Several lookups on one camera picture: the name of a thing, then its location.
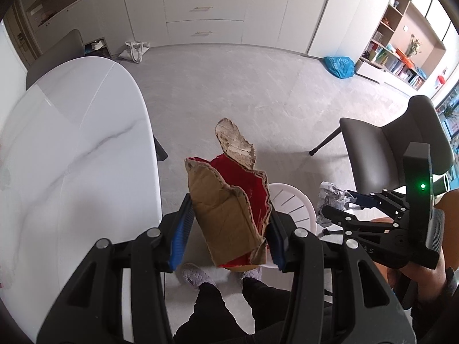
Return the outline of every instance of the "white tote bag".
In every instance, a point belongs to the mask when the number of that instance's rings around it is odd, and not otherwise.
[[[129,59],[135,63],[141,63],[142,56],[150,48],[150,43],[144,41],[126,41],[129,47],[119,56],[124,59]]]

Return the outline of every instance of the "chair backrest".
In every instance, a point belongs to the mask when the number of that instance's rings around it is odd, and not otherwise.
[[[432,101],[426,96],[411,97],[405,113],[382,127],[394,154],[401,184],[405,183],[402,157],[410,142],[430,144],[432,173],[442,175],[454,163],[453,150]]]
[[[83,56],[84,44],[80,31],[72,30],[31,64],[27,71],[26,89],[58,65]]]

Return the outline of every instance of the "chair leg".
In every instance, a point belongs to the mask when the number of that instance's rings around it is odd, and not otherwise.
[[[165,161],[168,158],[167,152],[162,148],[155,136],[153,136],[153,139],[155,140],[156,159],[158,161]]]
[[[324,147],[327,143],[329,143],[332,139],[334,139],[338,134],[341,133],[341,127],[336,128],[325,140],[323,140],[319,146],[316,148],[313,148],[310,152],[309,155],[313,156],[316,152],[318,152],[319,149]]]

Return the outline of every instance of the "black pants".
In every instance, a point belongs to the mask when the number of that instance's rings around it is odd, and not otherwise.
[[[276,334],[269,334],[271,339],[277,335],[276,341],[273,342],[278,342],[283,327],[282,321],[287,313],[290,292],[268,287],[254,278],[244,278],[242,294],[252,308],[255,333],[279,323],[275,330]],[[241,340],[231,341],[231,343],[258,343],[260,341],[247,338],[251,336],[239,327],[235,318],[226,308],[218,288],[212,284],[204,283],[199,287],[194,313],[188,322],[178,328],[174,341],[175,344],[211,344],[237,338],[241,338]]]

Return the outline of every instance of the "chair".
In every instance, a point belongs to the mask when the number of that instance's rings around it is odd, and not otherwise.
[[[27,71],[26,89],[44,74],[75,58],[84,57],[80,31],[72,30],[34,61]]]
[[[339,128],[309,155],[314,155],[340,133],[351,161],[356,189],[362,194],[381,192],[383,188],[393,190],[405,184],[402,157],[410,142],[430,144],[433,174],[444,174],[454,162],[440,119],[426,96],[411,97],[405,113],[382,127],[341,118]]]

